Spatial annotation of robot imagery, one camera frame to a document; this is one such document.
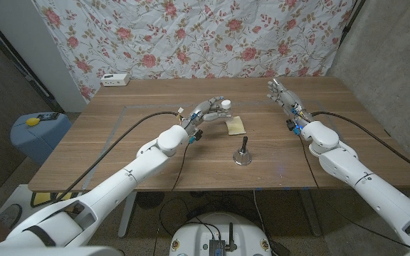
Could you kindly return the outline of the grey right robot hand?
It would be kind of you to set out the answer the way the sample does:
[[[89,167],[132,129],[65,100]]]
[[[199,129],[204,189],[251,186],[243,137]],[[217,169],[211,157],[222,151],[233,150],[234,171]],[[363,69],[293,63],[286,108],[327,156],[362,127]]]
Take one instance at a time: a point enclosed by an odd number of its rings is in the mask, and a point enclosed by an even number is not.
[[[314,122],[312,115],[305,109],[300,98],[293,91],[284,87],[279,80],[273,78],[269,81],[268,90],[270,93],[267,94],[267,97],[281,106],[291,122],[300,127]]]

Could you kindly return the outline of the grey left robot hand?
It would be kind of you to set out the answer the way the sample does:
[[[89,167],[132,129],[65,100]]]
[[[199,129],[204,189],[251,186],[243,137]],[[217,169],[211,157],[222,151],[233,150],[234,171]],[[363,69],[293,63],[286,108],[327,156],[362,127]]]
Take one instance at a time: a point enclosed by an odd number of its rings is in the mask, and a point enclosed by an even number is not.
[[[212,97],[198,104],[188,116],[182,118],[180,126],[192,137],[199,131],[198,126],[202,122],[232,117],[231,107],[231,101],[225,100],[223,96]]]

